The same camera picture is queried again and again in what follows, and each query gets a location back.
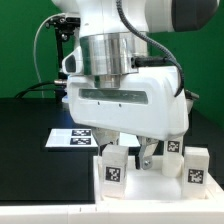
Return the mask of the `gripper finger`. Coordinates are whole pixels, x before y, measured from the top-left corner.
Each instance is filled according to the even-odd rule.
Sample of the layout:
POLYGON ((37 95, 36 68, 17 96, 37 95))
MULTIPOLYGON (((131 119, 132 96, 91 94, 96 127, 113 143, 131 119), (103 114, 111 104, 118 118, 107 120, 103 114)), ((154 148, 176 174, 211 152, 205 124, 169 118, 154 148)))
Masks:
POLYGON ((135 164, 138 170, 148 170, 152 167, 152 155, 159 141, 148 137, 137 137, 140 144, 139 153, 135 156, 135 164))
POLYGON ((117 145, 119 142, 119 133, 103 128, 93 128, 93 137, 99 146, 113 144, 117 145))

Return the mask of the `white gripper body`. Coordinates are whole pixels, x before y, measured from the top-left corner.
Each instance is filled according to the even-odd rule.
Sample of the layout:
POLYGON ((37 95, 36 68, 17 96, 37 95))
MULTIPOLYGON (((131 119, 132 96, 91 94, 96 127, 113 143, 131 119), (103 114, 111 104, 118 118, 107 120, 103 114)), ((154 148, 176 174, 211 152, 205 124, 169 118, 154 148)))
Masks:
POLYGON ((118 89, 97 89, 94 79, 71 76, 67 82, 70 114, 77 124, 161 141, 186 133, 185 94, 178 92, 174 66, 141 68, 121 77, 118 89))

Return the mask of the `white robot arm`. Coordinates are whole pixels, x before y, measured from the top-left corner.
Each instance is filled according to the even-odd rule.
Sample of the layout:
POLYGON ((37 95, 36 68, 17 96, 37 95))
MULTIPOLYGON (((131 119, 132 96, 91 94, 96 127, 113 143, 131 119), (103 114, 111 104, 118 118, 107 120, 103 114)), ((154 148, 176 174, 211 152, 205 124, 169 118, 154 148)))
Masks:
POLYGON ((103 148, 121 132, 135 135, 137 166, 150 168, 159 142, 186 133, 197 98, 175 56, 150 36, 202 28, 220 0, 52 1, 75 24, 74 51, 62 63, 71 117, 93 127, 103 148))

